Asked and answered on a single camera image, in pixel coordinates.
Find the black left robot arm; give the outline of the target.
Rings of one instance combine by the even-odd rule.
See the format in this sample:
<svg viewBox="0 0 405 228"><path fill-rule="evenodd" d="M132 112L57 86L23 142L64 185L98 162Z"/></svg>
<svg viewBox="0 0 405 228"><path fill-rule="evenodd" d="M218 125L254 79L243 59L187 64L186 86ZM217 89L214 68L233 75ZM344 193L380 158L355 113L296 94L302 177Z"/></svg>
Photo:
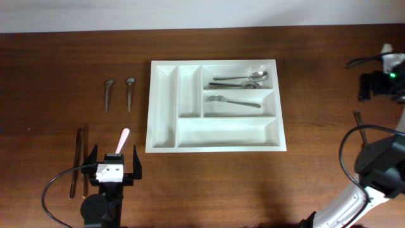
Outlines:
<svg viewBox="0 0 405 228"><path fill-rule="evenodd" d="M133 186L134 180L142 178L142 165L133 149L133 172L124 172L123 154L106 154L103 161L97 161L98 147L94 146L83 162L81 172L89 177L91 186L98 187L83 201L80 213L85 227L120 227L123 201L123 188Z"/></svg>

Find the steel tablespoon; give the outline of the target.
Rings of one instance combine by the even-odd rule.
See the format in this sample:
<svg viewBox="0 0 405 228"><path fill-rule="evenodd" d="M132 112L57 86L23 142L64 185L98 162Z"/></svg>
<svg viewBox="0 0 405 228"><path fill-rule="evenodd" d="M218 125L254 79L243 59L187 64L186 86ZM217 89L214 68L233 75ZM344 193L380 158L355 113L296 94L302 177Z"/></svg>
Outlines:
<svg viewBox="0 0 405 228"><path fill-rule="evenodd" d="M233 80L233 79L248 79L253 82L261 82L266 80L269 77L269 73L267 71L257 71L253 72L248 76L238 76L238 77L213 77L213 80Z"/></svg>

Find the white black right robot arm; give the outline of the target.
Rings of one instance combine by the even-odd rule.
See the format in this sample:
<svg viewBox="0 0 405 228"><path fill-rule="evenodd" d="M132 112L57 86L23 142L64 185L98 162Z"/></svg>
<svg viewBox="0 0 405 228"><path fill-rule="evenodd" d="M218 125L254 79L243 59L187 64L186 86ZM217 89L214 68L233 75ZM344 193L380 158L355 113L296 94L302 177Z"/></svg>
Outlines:
<svg viewBox="0 0 405 228"><path fill-rule="evenodd" d="M330 205L300 221L300 227L354 227L373 207L404 193L404 119L397 129L362 123L354 112L357 127L349 130L339 146L339 163L351 181ZM344 164L344 145L360 131L363 145L351 175Z"/></svg>

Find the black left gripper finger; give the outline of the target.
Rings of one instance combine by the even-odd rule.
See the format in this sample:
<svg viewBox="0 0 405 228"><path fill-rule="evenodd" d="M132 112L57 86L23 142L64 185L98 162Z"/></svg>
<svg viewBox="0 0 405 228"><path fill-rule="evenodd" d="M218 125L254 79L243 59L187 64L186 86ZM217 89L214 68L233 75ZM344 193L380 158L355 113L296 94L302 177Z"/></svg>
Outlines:
<svg viewBox="0 0 405 228"><path fill-rule="evenodd" d="M82 174L92 174L97 168L97 151L98 145L95 144L90 155L84 160L81 168Z"/></svg>
<svg viewBox="0 0 405 228"><path fill-rule="evenodd" d="M133 148L133 179L140 180L142 178L142 165L140 163L136 145Z"/></svg>

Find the steel spoon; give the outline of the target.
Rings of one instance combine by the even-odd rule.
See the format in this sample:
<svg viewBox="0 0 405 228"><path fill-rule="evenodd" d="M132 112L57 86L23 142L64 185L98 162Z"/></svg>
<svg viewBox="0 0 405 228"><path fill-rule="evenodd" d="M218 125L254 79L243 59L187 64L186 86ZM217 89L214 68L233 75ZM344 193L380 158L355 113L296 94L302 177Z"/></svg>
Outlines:
<svg viewBox="0 0 405 228"><path fill-rule="evenodd" d="M243 81L239 84L229 84L221 82L209 82L209 87L239 87L241 89L260 89L261 86L257 82L252 81Z"/></svg>

